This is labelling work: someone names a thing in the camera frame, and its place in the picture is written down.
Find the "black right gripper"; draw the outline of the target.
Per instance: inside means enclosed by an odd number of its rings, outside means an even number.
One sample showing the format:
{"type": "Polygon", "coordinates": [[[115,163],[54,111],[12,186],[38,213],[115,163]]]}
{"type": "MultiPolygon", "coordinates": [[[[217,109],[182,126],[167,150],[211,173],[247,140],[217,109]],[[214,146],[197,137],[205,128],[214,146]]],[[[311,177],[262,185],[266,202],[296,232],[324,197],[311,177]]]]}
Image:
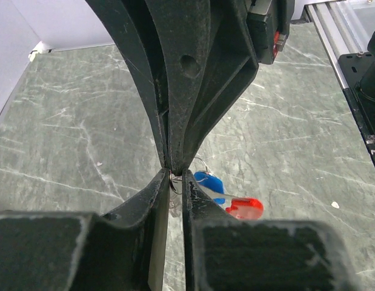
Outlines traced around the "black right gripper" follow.
{"type": "Polygon", "coordinates": [[[168,156],[180,175],[251,84],[258,61],[272,64],[283,50],[295,2],[148,1],[147,6],[167,73],[168,156]]]}

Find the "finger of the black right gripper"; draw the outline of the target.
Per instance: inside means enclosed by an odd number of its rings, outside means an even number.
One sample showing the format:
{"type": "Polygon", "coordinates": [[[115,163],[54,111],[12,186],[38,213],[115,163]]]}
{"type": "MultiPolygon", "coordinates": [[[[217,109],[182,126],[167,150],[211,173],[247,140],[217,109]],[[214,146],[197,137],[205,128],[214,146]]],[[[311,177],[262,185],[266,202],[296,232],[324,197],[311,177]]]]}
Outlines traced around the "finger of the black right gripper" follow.
{"type": "Polygon", "coordinates": [[[87,1],[119,49],[150,120],[162,167],[169,168],[164,56],[145,1],[87,1]]]}

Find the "blue key tag with key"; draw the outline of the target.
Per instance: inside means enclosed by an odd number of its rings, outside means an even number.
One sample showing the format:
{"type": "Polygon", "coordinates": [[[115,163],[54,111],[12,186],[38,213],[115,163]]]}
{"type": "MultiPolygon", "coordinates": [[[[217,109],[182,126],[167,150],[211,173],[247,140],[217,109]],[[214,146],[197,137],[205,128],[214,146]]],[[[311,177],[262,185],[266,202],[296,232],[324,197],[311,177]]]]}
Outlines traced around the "blue key tag with key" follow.
{"type": "Polygon", "coordinates": [[[224,197],[224,184],[221,179],[215,177],[209,172],[206,171],[197,171],[194,173],[194,178],[199,185],[202,187],[211,190],[214,195],[212,199],[219,205],[224,205],[226,198],[224,197]]]}

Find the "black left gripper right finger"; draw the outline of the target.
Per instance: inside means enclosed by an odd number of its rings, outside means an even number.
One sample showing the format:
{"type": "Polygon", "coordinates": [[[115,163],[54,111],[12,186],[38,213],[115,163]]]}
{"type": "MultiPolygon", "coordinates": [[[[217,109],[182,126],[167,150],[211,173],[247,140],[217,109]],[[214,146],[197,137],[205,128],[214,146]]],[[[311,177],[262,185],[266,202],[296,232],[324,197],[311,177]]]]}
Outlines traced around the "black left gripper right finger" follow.
{"type": "Polygon", "coordinates": [[[362,290],[347,249],[322,221],[239,220],[182,174],[187,290],[362,290]]]}

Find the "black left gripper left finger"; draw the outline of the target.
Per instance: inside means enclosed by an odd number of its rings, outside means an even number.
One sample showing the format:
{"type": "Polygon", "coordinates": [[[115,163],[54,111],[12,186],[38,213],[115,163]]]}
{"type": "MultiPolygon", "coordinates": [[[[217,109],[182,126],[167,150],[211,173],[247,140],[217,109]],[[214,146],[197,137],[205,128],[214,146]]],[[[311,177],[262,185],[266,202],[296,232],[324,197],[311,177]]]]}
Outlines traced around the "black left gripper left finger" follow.
{"type": "Polygon", "coordinates": [[[0,211],[0,290],[161,290],[169,184],[104,215],[0,211]]]}

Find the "metal key organizer red handle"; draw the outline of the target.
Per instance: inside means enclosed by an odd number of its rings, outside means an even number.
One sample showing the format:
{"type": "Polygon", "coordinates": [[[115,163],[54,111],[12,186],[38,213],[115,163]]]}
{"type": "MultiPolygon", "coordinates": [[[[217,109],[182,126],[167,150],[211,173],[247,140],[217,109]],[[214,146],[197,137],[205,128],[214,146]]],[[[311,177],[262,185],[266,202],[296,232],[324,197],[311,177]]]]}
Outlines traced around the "metal key organizer red handle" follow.
{"type": "MultiPolygon", "coordinates": [[[[206,163],[203,165],[204,168],[198,171],[206,171],[214,175],[206,163]]],[[[212,199],[214,193],[199,185],[194,178],[194,173],[190,176],[191,188],[188,187],[187,181],[182,176],[175,176],[171,170],[168,171],[168,175],[170,188],[175,194],[182,197],[182,219],[184,222],[203,218],[221,218],[227,215],[239,220],[257,220],[264,212],[264,206],[258,199],[240,198],[226,192],[224,195],[225,204],[217,204],[212,199]]]]}

